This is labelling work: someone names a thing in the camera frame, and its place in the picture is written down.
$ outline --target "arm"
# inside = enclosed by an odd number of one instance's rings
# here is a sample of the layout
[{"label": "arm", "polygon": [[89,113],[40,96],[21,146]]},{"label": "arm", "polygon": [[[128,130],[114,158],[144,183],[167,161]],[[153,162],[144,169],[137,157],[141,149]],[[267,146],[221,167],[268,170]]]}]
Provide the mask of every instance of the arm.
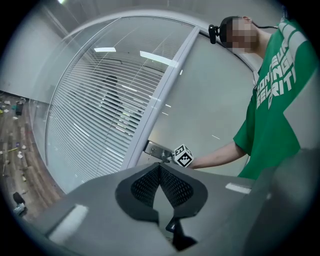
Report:
[{"label": "arm", "polygon": [[214,166],[221,166],[233,162],[246,155],[234,141],[225,145],[211,154],[198,157],[188,166],[191,169],[200,169]]}]

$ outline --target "person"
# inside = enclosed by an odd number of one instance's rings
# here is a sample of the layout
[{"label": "person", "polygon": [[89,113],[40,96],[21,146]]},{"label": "person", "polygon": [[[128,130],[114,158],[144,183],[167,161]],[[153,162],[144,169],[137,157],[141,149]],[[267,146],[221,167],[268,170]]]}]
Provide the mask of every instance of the person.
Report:
[{"label": "person", "polygon": [[216,167],[248,154],[239,177],[257,179],[300,150],[284,111],[317,69],[317,55],[294,20],[283,18],[275,33],[263,31],[251,18],[231,16],[219,27],[222,44],[232,51],[254,53],[262,59],[246,118],[233,141],[209,155],[197,157],[192,169]]}]

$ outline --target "t-shirt sleeve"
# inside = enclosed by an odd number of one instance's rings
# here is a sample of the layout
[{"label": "t-shirt sleeve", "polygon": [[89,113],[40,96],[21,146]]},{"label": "t-shirt sleeve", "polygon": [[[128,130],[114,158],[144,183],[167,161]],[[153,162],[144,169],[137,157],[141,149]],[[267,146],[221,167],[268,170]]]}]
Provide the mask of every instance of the t-shirt sleeve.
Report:
[{"label": "t-shirt sleeve", "polygon": [[246,110],[246,117],[240,130],[234,136],[233,140],[244,152],[251,156],[255,136],[255,115],[257,106],[257,96],[253,90],[249,106]]}]

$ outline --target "wooden floor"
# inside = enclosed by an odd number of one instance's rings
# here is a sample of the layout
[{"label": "wooden floor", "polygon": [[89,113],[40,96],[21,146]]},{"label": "wooden floor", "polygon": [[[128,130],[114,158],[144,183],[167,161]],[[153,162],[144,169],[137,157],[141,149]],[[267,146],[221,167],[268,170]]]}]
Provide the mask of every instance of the wooden floor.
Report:
[{"label": "wooden floor", "polygon": [[[12,209],[16,207],[13,193],[18,192],[23,197],[27,208],[23,218],[32,222],[64,193],[51,177],[38,152],[30,124],[29,103],[25,103],[22,115],[16,116],[12,106],[20,99],[2,95],[0,106],[5,105],[4,101],[10,101],[11,105],[6,105],[9,112],[0,114],[0,151],[3,152],[0,155],[0,186]],[[23,155],[21,159],[18,158],[19,151]]]}]

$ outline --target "green t-shirt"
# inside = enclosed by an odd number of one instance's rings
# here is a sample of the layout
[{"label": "green t-shirt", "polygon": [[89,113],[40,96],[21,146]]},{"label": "green t-shirt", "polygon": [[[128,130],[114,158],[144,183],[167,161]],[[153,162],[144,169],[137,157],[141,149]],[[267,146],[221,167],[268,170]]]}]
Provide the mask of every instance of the green t-shirt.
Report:
[{"label": "green t-shirt", "polygon": [[257,179],[263,169],[300,149],[284,111],[315,72],[318,59],[295,21],[284,20],[278,27],[268,42],[246,119],[233,138],[250,156],[239,177]]}]

